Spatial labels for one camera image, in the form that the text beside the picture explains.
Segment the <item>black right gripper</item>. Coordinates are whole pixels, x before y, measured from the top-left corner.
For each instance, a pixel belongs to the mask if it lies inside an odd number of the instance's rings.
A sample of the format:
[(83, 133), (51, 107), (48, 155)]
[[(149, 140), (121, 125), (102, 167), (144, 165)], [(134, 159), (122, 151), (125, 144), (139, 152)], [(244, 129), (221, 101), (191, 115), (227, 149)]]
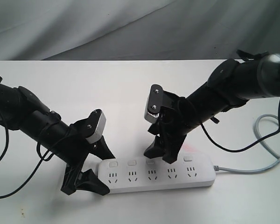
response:
[(162, 157), (166, 163), (174, 163), (189, 132), (181, 110), (186, 98), (165, 91), (158, 84), (151, 85), (149, 95), (159, 101), (160, 112), (157, 121), (150, 123), (148, 132), (155, 135), (155, 139), (144, 151), (144, 156), (149, 159)]

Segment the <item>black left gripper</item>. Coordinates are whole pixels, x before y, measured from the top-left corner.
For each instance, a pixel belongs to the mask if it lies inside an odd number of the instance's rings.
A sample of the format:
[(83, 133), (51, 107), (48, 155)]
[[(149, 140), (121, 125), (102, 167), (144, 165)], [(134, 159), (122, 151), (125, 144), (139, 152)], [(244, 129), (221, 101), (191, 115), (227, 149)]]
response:
[(84, 190), (107, 195), (110, 189), (98, 179), (92, 169), (83, 172), (82, 167), (89, 154), (101, 160), (115, 159), (115, 156), (107, 146), (104, 136), (92, 144), (86, 140), (86, 119), (71, 124), (64, 139), (56, 144), (61, 152), (56, 152), (55, 155), (66, 162), (61, 191), (73, 194), (77, 190)]

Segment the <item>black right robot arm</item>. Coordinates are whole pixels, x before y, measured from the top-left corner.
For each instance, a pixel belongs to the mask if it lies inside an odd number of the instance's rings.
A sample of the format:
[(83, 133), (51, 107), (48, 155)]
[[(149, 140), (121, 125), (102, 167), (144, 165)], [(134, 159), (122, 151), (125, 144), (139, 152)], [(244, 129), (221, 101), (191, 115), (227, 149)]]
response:
[(153, 84), (147, 98), (145, 120), (155, 136), (145, 150), (149, 158), (177, 160), (189, 132), (216, 115), (244, 106), (251, 99), (280, 98), (280, 54), (252, 55), (238, 50), (241, 61), (227, 59), (188, 97), (180, 97)]

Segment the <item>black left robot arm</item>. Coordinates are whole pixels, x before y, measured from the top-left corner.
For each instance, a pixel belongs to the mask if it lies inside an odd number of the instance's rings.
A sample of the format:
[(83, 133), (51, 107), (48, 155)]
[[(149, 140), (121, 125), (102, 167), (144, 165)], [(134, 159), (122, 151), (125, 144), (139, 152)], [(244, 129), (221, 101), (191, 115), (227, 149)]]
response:
[[(35, 140), (41, 162), (55, 155), (66, 163), (61, 191), (67, 195), (77, 190), (109, 194), (108, 186), (92, 169), (82, 171), (89, 154), (102, 160), (114, 158), (103, 137), (106, 123), (103, 111), (96, 109), (89, 117), (67, 125), (30, 90), (23, 86), (12, 88), (1, 81), (0, 76), (0, 125), (7, 132), (20, 130)], [(41, 154), (41, 146), (51, 155)]]

